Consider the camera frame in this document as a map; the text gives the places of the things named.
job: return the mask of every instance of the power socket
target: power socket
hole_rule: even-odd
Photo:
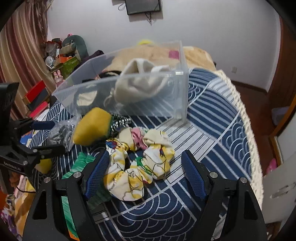
[[[231,68],[231,72],[232,72],[232,73],[236,73],[236,72],[237,72],[237,67],[232,67],[232,68]]]

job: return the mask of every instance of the scrunchie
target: scrunchie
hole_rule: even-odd
[[[127,127],[116,138],[106,141],[110,164],[105,172],[104,185],[116,198],[135,201],[144,195],[144,183],[161,179],[170,170],[170,160],[175,151],[166,133],[142,127]],[[137,157],[130,168],[125,168],[127,151],[143,149],[143,157]]]

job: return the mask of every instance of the silver bolt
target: silver bolt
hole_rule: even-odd
[[[45,182],[45,183],[48,183],[48,182],[50,182],[50,180],[51,180],[51,178],[50,178],[50,177],[46,177],[46,178],[44,178],[44,182]]]
[[[75,178],[78,178],[78,177],[81,176],[81,172],[75,172],[75,173],[73,174],[73,176],[74,176]]]
[[[218,176],[218,174],[215,172],[210,173],[210,177],[212,177],[212,178],[217,178],[217,176]]]
[[[245,177],[241,177],[241,178],[240,178],[240,181],[241,181],[242,183],[247,183],[248,180],[247,180]]]

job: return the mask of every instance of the transparent storage box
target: transparent storage box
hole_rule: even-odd
[[[133,73],[93,80],[105,71],[122,71],[126,64],[134,58],[148,59],[155,66],[169,65],[170,71]],[[135,101],[128,91],[126,93],[127,103],[117,102],[112,98],[112,94],[116,91],[117,81],[121,83],[135,80],[149,81],[151,78],[165,79],[165,85],[154,96]],[[100,107],[108,112],[121,115],[186,119],[188,67],[182,43],[175,41],[140,45],[92,58],[74,71],[53,92],[53,95],[72,115],[84,115],[93,107]]]

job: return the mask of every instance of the bed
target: bed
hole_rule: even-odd
[[[159,106],[165,112],[166,106]],[[189,149],[209,171],[237,180],[246,177],[259,205],[262,205],[262,171],[250,120],[239,93],[222,71],[193,68],[189,74],[187,122],[160,116],[131,116],[132,126],[165,131],[175,148],[170,172],[163,180],[145,186],[145,195],[134,202],[116,198],[92,211],[105,240],[185,240],[198,220],[204,202],[197,198],[181,166],[181,153]],[[46,120],[58,122],[72,116],[56,102]],[[47,130],[33,136],[30,147],[45,143]],[[95,156],[96,146],[75,145],[53,160],[52,172],[43,175],[33,171],[31,183],[38,189],[46,176],[60,179],[70,171],[79,152]],[[130,152],[131,162],[142,151]],[[220,219],[213,238],[219,237],[226,215],[228,199],[223,201]]]

